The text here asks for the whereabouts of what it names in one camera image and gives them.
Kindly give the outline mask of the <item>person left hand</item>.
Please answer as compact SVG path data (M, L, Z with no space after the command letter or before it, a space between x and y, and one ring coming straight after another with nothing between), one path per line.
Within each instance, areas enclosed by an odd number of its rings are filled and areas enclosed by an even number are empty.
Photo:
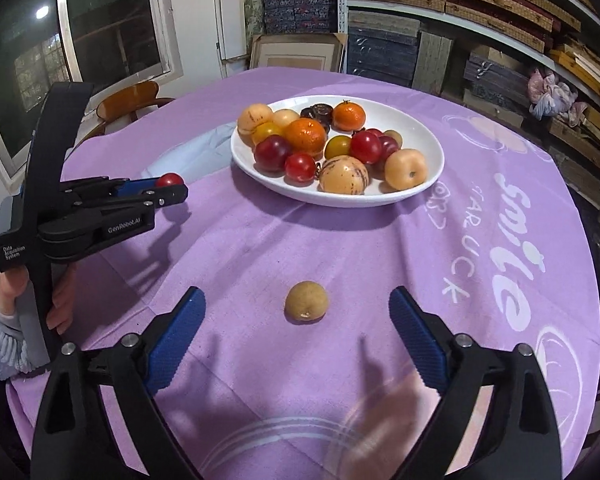
M15 321L24 312L38 314L38 308L48 308L45 323L49 330L64 334L74 318L74 296L76 296L76 265L69 264L58 278L50 301L40 301L35 297L29 272L25 266L18 266L0 273L0 317L4 321Z

